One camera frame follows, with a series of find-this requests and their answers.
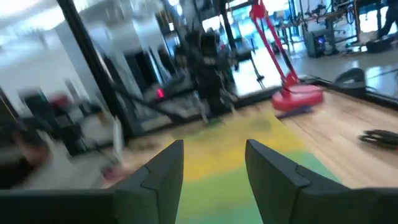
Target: wooden floor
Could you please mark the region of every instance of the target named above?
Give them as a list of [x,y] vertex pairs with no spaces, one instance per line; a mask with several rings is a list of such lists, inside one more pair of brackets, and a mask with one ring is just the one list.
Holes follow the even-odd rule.
[[[236,117],[273,111],[265,101],[224,116],[227,123]],[[358,141],[365,130],[385,129],[398,132],[398,113],[337,93],[325,93],[325,102],[314,112],[283,120],[306,150],[311,152],[343,184],[351,188],[398,187],[398,151],[378,149]],[[129,143],[125,165],[135,170],[155,156],[174,139],[203,128],[197,122],[168,130],[167,133]]]

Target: red lamp base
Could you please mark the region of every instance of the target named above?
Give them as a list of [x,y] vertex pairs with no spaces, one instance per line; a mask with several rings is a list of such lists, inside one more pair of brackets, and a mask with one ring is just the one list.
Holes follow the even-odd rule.
[[313,85],[294,85],[288,88],[287,96],[277,92],[272,96],[272,106],[276,110],[291,111],[302,106],[313,106],[323,102],[323,91]]

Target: black pole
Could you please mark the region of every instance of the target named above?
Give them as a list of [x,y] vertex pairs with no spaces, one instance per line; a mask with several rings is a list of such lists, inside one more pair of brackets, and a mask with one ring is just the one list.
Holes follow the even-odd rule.
[[224,20],[224,27],[225,27],[226,36],[228,38],[229,46],[231,47],[231,50],[236,50],[234,35],[232,34],[232,28],[231,25],[229,24],[228,15],[225,9],[226,1],[229,0],[220,0],[220,5],[219,5],[220,13]]
[[105,72],[100,59],[98,58],[90,36],[85,29],[83,22],[76,10],[72,0],[57,0],[66,22],[68,23],[75,40],[87,62],[87,65],[94,76],[94,79],[101,91],[105,102],[113,116],[120,120],[125,138],[133,137],[134,133],[129,125],[129,120],[123,111],[122,105],[118,101],[116,92]]

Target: red light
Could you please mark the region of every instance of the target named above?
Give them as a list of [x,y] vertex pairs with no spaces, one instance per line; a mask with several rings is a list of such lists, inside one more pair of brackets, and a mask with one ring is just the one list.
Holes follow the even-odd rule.
[[157,89],[156,90],[156,95],[158,98],[163,98],[164,97],[164,92],[162,89]]

